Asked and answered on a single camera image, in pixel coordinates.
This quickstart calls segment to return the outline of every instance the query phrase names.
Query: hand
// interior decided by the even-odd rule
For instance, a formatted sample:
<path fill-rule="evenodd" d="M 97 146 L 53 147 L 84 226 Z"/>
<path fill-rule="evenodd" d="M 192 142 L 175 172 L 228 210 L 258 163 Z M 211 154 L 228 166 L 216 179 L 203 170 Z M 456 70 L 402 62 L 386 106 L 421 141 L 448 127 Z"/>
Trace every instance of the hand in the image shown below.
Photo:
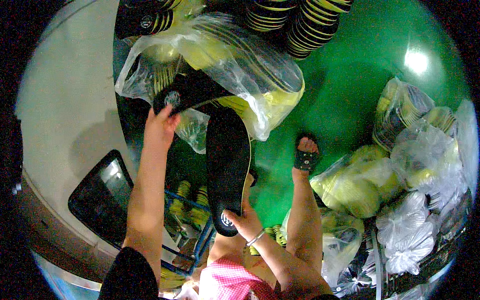
<path fill-rule="evenodd" d="M 167 154 L 172 144 L 173 134 L 180 122 L 180 115 L 169 117 L 173 106 L 169 103 L 156 116 L 153 108 L 148 112 L 144 132 L 144 148 L 142 152 Z"/>
<path fill-rule="evenodd" d="M 226 209 L 223 211 L 223 214 L 235 225 L 239 234 L 249 242 L 262 231 L 263 226 L 248 200 L 243 201 L 242 209 L 242 216 L 237 216 L 237 214 Z"/>

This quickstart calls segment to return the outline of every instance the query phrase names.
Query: silver bangle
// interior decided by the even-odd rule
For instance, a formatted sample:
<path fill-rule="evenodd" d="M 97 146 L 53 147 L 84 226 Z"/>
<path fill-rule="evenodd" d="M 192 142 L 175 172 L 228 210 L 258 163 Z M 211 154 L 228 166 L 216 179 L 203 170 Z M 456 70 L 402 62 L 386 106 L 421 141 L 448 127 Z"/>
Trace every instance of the silver bangle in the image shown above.
<path fill-rule="evenodd" d="M 251 241 L 249 241 L 249 242 L 247 243 L 247 247 L 252 246 L 256 241 L 258 241 L 258 240 L 262 237 L 262 235 L 263 235 L 264 233 L 265 233 L 265 228 L 263 228 L 262 231 L 260 231 L 260 233 L 257 234 L 256 237 L 253 238 L 253 240 L 251 240 Z"/>

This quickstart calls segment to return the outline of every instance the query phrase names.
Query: checkered cloth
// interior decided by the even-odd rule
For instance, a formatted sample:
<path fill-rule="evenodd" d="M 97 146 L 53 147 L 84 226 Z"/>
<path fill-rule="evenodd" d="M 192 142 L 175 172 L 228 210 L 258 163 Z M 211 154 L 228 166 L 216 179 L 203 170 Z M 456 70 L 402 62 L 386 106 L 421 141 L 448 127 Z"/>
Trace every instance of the checkered cloth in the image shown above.
<path fill-rule="evenodd" d="M 251 291 L 260 300 L 277 300 L 265 281 L 226 258 L 217 259 L 200 275 L 200 299 L 245 300 Z"/>

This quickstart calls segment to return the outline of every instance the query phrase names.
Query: green floor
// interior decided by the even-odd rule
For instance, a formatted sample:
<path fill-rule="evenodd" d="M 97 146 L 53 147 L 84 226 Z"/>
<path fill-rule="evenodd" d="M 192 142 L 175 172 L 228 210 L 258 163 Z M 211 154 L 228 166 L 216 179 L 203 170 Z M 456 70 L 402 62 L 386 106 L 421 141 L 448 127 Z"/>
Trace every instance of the green floor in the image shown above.
<path fill-rule="evenodd" d="M 405 66 L 407 51 L 426 56 L 424 72 Z M 303 98 L 266 142 L 255 143 L 260 177 L 251 200 L 265 226 L 281 224 L 291 206 L 291 166 L 299 132 L 318 137 L 323 160 L 317 174 L 349 151 L 372 144 L 373 112 L 392 77 L 416 85 L 438 106 L 456 109 L 468 97 L 453 41 L 415 1 L 355 1 L 351 12 L 341 16 L 330 43 L 299 66 L 306 83 Z M 184 142 L 175 143 L 171 152 L 171 182 L 204 183 L 204 156 Z"/>

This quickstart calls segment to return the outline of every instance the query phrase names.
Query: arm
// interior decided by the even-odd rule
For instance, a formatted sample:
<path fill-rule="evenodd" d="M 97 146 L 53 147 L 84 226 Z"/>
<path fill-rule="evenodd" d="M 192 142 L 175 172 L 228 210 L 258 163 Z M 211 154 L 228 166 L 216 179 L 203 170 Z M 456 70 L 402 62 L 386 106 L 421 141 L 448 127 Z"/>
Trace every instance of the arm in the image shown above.
<path fill-rule="evenodd" d="M 135 186 L 130 195 L 127 213 L 127 233 L 123 247 L 140 252 L 160 281 L 163 213 L 165 202 L 165 171 L 167 152 L 180 118 L 168 117 L 168 105 L 157 116 L 150 109 L 145 124 L 144 146 Z"/>
<path fill-rule="evenodd" d="M 247 241 L 251 241 L 262 230 L 256 212 L 245 201 L 242 216 L 225 210 L 225 216 L 235 225 Z M 268 235 L 264 234 L 253 246 L 260 253 L 282 287 L 282 292 L 290 298 L 306 296 L 311 292 L 331 294 L 325 280 L 303 260 L 287 252 Z"/>

